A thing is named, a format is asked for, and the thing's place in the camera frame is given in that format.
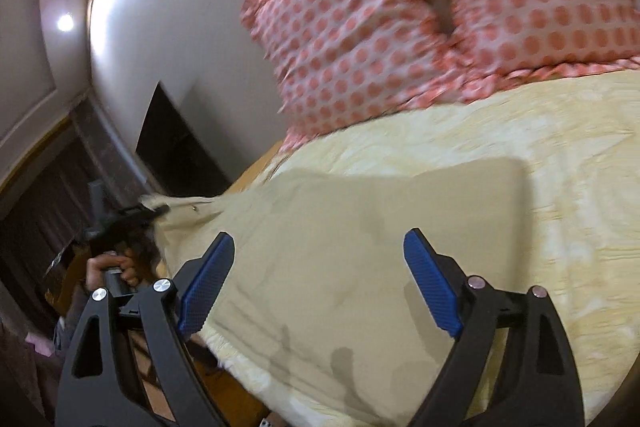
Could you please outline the person's left hand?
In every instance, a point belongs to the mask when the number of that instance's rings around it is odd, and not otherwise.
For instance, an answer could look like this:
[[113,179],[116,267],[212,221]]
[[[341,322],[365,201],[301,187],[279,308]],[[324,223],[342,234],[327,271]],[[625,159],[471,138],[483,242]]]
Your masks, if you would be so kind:
[[137,287],[140,283],[140,277],[136,262],[131,255],[132,251],[128,249],[123,255],[116,254],[115,251],[107,251],[107,253],[89,258],[85,277],[87,291],[95,291],[104,287],[104,275],[110,270],[115,270],[120,279],[129,287]]

